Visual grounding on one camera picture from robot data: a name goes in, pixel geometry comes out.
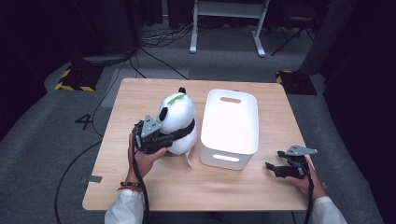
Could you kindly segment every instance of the gray carpet floor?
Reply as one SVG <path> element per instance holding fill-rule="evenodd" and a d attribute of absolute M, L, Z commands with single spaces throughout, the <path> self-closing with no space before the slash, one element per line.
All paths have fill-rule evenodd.
<path fill-rule="evenodd" d="M 302 34 L 276 56 L 269 56 L 284 39 L 278 30 L 269 35 L 264 35 L 263 30 L 261 40 L 267 56 L 260 58 L 251 30 L 254 27 L 206 29 L 198 35 L 196 54 L 189 53 L 188 35 L 166 47 L 144 49 L 188 74 L 189 79 L 274 83 L 275 71 L 298 69 L 311 44 Z M 180 78 L 142 50 L 132 62 L 142 74 Z M 44 83 L 47 95 L 18 120 L 0 144 L 0 223 L 56 223 L 54 199 L 64 170 L 85 148 L 101 140 L 97 133 L 105 132 L 119 86 L 115 82 L 110 89 L 112 83 L 136 76 L 131 65 L 126 63 L 121 68 L 119 63 L 105 68 L 95 92 L 55 90 L 67 65 L 48 75 Z M 332 123 L 321 95 L 324 78 L 315 75 L 311 79 L 318 95 L 288 98 L 305 144 L 319 151 L 312 160 L 322 181 L 330 186 L 327 192 L 348 223 L 383 223 L 369 185 Z M 83 130 L 84 124 L 75 123 L 93 113 L 94 126 Z M 81 205 L 86 185 L 80 179 L 91 174 L 98 150 L 96 146 L 83 154 L 64 178 L 58 197 L 62 223 L 103 223 L 105 211 L 86 211 Z M 271 216 L 274 223 L 292 223 L 289 212 L 271 212 Z M 304 212 L 297 212 L 296 216 L 297 222 L 303 223 Z"/>

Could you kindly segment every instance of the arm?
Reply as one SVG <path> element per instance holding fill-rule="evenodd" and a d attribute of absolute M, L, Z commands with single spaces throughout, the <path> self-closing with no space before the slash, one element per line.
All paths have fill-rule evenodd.
<path fill-rule="evenodd" d="M 134 139 L 130 134 L 128 147 L 129 170 L 128 175 L 125 178 L 125 182 L 138 183 L 132 164 L 133 148 Z M 136 150 L 135 158 L 142 177 L 144 177 L 151 170 L 154 162 L 158 160 L 165 152 L 166 148 L 161 148 L 156 153 L 147 155 Z M 111 204 L 111 206 L 106 211 L 105 223 L 142 223 L 143 210 L 142 194 L 131 189 L 123 189 L 120 192 L 117 200 Z"/>
<path fill-rule="evenodd" d="M 321 186 L 320 179 L 318 177 L 317 172 L 312 167 L 312 164 L 309 162 L 309 170 L 311 172 L 311 178 L 314 182 L 314 207 L 312 213 L 312 220 L 314 224 L 344 224 L 347 221 L 344 219 L 343 214 L 340 210 L 335 206 L 330 199 L 324 188 Z M 304 179 L 298 179 L 291 176 L 286 176 L 285 179 L 298 188 L 305 196 L 308 196 L 309 192 L 309 183 L 308 177 L 306 176 Z"/>

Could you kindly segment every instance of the white sleeve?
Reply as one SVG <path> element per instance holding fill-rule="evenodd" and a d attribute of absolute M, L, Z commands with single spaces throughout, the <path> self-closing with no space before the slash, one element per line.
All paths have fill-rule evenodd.
<path fill-rule="evenodd" d="M 117 200 L 111 204 L 105 214 L 105 223 L 140 224 L 143 220 L 142 194 L 130 189 L 123 189 Z"/>
<path fill-rule="evenodd" d="M 343 214 L 329 197 L 314 201 L 312 221 L 314 224 L 347 224 Z"/>

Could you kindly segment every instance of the black and white plush toy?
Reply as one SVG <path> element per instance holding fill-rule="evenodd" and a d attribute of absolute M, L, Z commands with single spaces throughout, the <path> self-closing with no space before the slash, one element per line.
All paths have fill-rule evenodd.
<path fill-rule="evenodd" d="M 168 151 L 181 155 L 185 154 L 187 163 L 192 164 L 189 155 L 197 139 L 195 124 L 195 104 L 186 89 L 180 87 L 177 93 L 167 96 L 161 102 L 157 121 L 161 123 L 160 133 L 176 133 L 173 145 Z"/>

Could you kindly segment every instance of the table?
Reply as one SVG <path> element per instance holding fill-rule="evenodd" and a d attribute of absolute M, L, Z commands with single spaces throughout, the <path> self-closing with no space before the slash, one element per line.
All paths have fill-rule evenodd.
<path fill-rule="evenodd" d="M 256 31 L 252 31 L 252 35 L 259 56 L 264 57 L 265 51 L 262 47 L 262 42 L 260 41 L 260 32 L 262 31 L 262 23 L 264 22 L 265 15 L 267 13 L 268 4 L 269 0 L 265 1 L 263 4 L 206 2 L 195 0 L 190 53 L 196 53 L 197 51 L 198 15 L 221 16 L 259 19 L 257 29 Z"/>
<path fill-rule="evenodd" d="M 262 211 L 305 210 L 307 199 L 283 178 L 268 171 L 266 161 L 285 165 L 276 154 L 291 145 L 304 146 L 286 93 L 276 83 L 226 82 L 173 79 L 125 78 L 107 124 L 90 182 L 83 200 L 87 210 L 107 210 L 116 200 L 117 188 L 128 171 L 128 135 L 147 113 L 156 117 L 160 102 L 186 88 L 195 102 L 198 136 L 201 135 L 205 101 L 213 89 L 243 91 L 258 102 L 260 142 L 258 151 L 241 171 L 207 166 L 199 158 L 200 137 L 192 148 L 194 165 L 188 168 L 184 156 L 165 155 L 145 177 L 152 211 Z"/>

